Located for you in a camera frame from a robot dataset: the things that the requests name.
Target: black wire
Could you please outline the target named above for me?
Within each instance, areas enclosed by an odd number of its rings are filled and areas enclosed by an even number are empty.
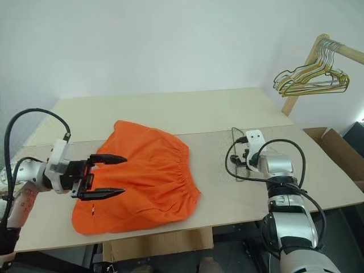
[[[58,115],[56,115],[55,113],[53,113],[51,111],[44,110],[41,108],[30,108],[30,109],[20,111],[18,114],[13,116],[13,118],[10,120],[10,122],[8,123],[8,125],[6,127],[5,137],[4,137],[4,160],[5,160],[5,170],[6,170],[6,177],[7,177],[7,204],[5,207],[4,215],[2,217],[2,221],[0,223],[0,227],[2,227],[2,228],[6,228],[6,225],[7,225],[7,219],[10,214],[10,209],[11,209],[11,204],[12,204],[12,199],[13,199],[13,194],[14,194],[14,184],[15,184],[15,181],[13,180],[13,176],[11,174],[11,164],[10,164],[10,133],[11,133],[11,129],[13,128],[15,121],[22,115],[30,113],[30,112],[41,112],[41,113],[46,113],[48,115],[55,117],[66,128],[67,133],[64,135],[63,139],[68,142],[69,138],[71,137],[71,130],[70,130],[68,124],[66,123],[66,121],[64,121],[61,117],[59,117]]]
[[[230,174],[231,176],[233,176],[235,178],[239,178],[239,179],[243,179],[243,180],[250,180],[250,181],[258,181],[258,182],[279,184],[279,185],[281,185],[283,187],[289,188],[289,189],[295,191],[296,193],[299,193],[299,194],[303,195],[304,197],[306,197],[317,208],[317,210],[321,214],[321,218],[322,218],[322,229],[321,229],[320,235],[318,237],[318,244],[317,244],[317,247],[316,247],[317,249],[321,248],[322,245],[323,245],[323,239],[324,239],[324,235],[325,235],[325,232],[326,232],[327,221],[326,221],[326,215],[325,215],[323,209],[320,207],[320,205],[310,195],[308,195],[304,190],[300,189],[299,186],[297,186],[295,184],[280,183],[280,182],[277,182],[277,181],[274,181],[274,180],[268,180],[268,179],[259,179],[259,178],[243,177],[243,176],[239,176],[239,175],[236,175],[236,174],[232,173],[229,170],[229,168],[228,168],[228,157],[229,157],[229,154],[230,154],[231,149],[233,148],[233,146],[235,146],[239,142],[240,142],[240,139],[237,139],[229,147],[229,149],[227,150],[227,153],[226,153],[226,156],[225,156],[225,169],[228,172],[228,174]],[[270,144],[272,142],[287,142],[287,143],[293,144],[300,151],[300,153],[301,153],[303,166],[304,167],[306,166],[305,156],[304,156],[304,153],[303,153],[301,147],[299,147],[298,144],[296,144],[295,142],[293,142],[293,141],[291,141],[289,139],[274,139],[274,140],[271,140],[271,141],[266,142],[259,149],[258,156],[259,156],[260,152],[263,150],[263,148],[266,145],[268,145],[268,144]]]
[[[278,139],[273,139],[270,140],[268,142],[266,142],[258,151],[257,153],[257,158],[259,158],[260,153],[262,152],[262,150],[269,144],[273,143],[273,142],[287,142],[289,144],[292,144],[293,146],[296,147],[296,149],[300,152],[301,158],[302,158],[302,173],[301,173],[301,179],[300,179],[300,183],[298,185],[299,188],[302,188],[303,185],[303,181],[305,179],[305,173],[306,173],[306,157],[305,154],[303,153],[302,149],[300,146],[298,146],[298,144],[294,141],[291,141],[289,139],[283,139],[283,138],[278,138]]]
[[[32,158],[31,156],[26,156],[25,158],[21,158],[21,160],[19,160],[14,168],[13,171],[13,182],[16,183],[16,176],[18,175],[18,171],[19,171],[19,167],[20,165],[25,161],[25,160],[33,160],[36,162],[42,162],[41,160],[37,159],[37,158]]]
[[[234,130],[237,130],[238,132],[240,132],[243,137],[245,137],[245,134],[242,130],[240,130],[239,128],[236,128],[236,127],[231,127],[231,137],[233,138],[233,142],[235,141],[234,140]],[[237,154],[237,150],[235,149],[235,145],[234,145],[234,155]],[[235,164],[235,174],[238,173],[238,165]]]
[[[93,248],[92,248],[92,253],[91,253],[91,260],[90,260],[90,272],[93,272],[94,271],[94,268],[93,268],[93,257],[95,256],[96,252],[97,252],[97,247],[98,247],[98,243],[94,244],[93,245]]]
[[[231,149],[235,146],[235,144],[237,144],[240,141],[240,139],[237,139],[234,141],[234,143],[229,147],[229,149],[227,150],[226,156],[225,156],[225,169],[227,171],[227,173],[235,178],[239,178],[242,180],[249,180],[249,181],[258,181],[258,182],[265,182],[265,183],[272,183],[272,184],[279,184],[281,185],[281,182],[277,182],[274,180],[268,180],[268,179],[261,179],[261,178],[252,178],[252,177],[244,177],[244,176],[240,176],[240,175],[236,175],[234,173],[232,173],[229,168],[228,168],[228,157],[230,154]]]

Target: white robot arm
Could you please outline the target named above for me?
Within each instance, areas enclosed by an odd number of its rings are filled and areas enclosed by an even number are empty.
[[[303,173],[299,183],[293,176],[293,165],[289,157],[266,149],[266,146],[272,142],[287,142],[300,151],[303,158]],[[228,155],[236,143],[247,143],[249,149],[246,149],[243,154],[246,160],[244,166],[251,171],[262,173],[264,179],[241,177],[229,171]],[[340,273],[333,262],[319,252],[326,228],[326,219],[317,202],[301,189],[305,157],[296,143],[288,139],[266,142],[261,131],[247,131],[246,136],[230,146],[225,158],[225,167],[234,177],[267,184],[269,214],[264,217],[260,232],[262,243],[267,250],[280,259],[282,273]],[[320,235],[317,235],[303,197],[313,202],[323,217],[324,226]]]

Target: black cable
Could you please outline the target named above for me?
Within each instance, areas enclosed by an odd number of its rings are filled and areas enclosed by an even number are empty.
[[[302,188],[303,185],[303,181],[305,179],[305,173],[306,173],[306,157],[305,154],[303,153],[302,149],[300,146],[298,146],[298,144],[294,141],[291,141],[289,139],[283,139],[283,138],[278,138],[278,139],[273,139],[273,140],[269,140],[268,142],[266,142],[258,151],[256,157],[259,158],[260,153],[262,152],[262,150],[269,144],[274,143],[274,142],[286,142],[289,144],[292,144],[293,146],[296,147],[296,149],[300,152],[301,158],[302,158],[302,173],[301,173],[301,179],[300,179],[300,183],[298,184],[299,188]]]
[[[92,248],[92,253],[91,253],[91,260],[90,260],[90,272],[94,272],[94,268],[93,268],[93,257],[95,256],[96,252],[97,252],[97,247],[98,247],[98,243],[93,245]]]
[[[37,162],[42,162],[41,160],[37,159],[37,158],[32,158],[31,156],[26,156],[25,158],[21,158],[21,160],[19,160],[15,167],[14,167],[14,171],[13,171],[13,182],[16,183],[16,176],[18,175],[18,171],[20,168],[20,165],[25,161],[25,160],[33,160],[33,161],[37,161]]]
[[[234,173],[232,173],[229,168],[228,168],[228,158],[229,158],[229,154],[231,149],[235,146],[235,144],[242,142],[242,138],[238,138],[237,140],[234,141],[234,143],[229,147],[229,149],[227,150],[226,156],[225,156],[225,169],[227,171],[227,173],[235,178],[239,178],[242,180],[249,180],[249,181],[258,181],[258,182],[265,182],[265,183],[272,183],[272,184],[279,184],[281,185],[281,182],[277,182],[274,180],[267,180],[267,179],[261,179],[261,178],[252,178],[252,177],[244,177],[244,176],[240,176],[240,175],[236,175]]]
[[[11,203],[12,203],[13,194],[14,194],[14,184],[15,184],[15,181],[13,180],[13,176],[11,174],[11,164],[10,164],[10,133],[11,133],[11,129],[13,128],[15,121],[22,115],[30,113],[30,112],[41,112],[41,113],[46,113],[48,115],[55,117],[66,128],[67,133],[64,135],[63,139],[68,142],[69,138],[71,137],[71,130],[70,130],[68,124],[66,123],[66,121],[64,121],[61,117],[59,117],[58,115],[56,115],[55,113],[53,113],[51,111],[40,109],[40,108],[30,108],[30,109],[20,111],[18,114],[13,116],[13,118],[10,120],[10,122],[8,123],[8,125],[6,127],[5,137],[4,137],[4,159],[5,159],[5,170],[6,170],[6,177],[7,177],[7,204],[6,204],[4,215],[2,217],[2,221],[0,223],[0,227],[2,227],[2,228],[6,228],[6,225],[7,225],[7,219],[10,214]]]
[[[238,132],[240,132],[242,135],[243,135],[243,137],[245,137],[245,134],[244,134],[244,132],[242,131],[242,130],[240,130],[239,128],[236,128],[236,127],[231,127],[231,137],[233,138],[233,142],[235,141],[234,140],[234,130],[237,130]],[[237,154],[237,150],[236,150],[236,148],[235,148],[235,146],[234,146],[234,155],[236,155]],[[237,164],[235,164],[235,174],[237,174],[238,173],[238,165]]]

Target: person's foot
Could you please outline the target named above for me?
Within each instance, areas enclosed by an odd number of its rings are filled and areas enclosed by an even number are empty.
[[[151,266],[140,266],[131,273],[153,273],[153,268]]]
[[[200,262],[198,273],[224,273],[224,271],[212,257],[205,257]]]

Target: white wall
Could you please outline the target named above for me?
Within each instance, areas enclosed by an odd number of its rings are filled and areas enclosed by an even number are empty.
[[[244,86],[280,106],[274,76],[301,65],[317,35],[364,50],[363,12],[361,0],[0,0],[4,120],[58,97]],[[344,130],[364,111],[364,67],[336,64],[350,89],[300,98],[303,127]]]

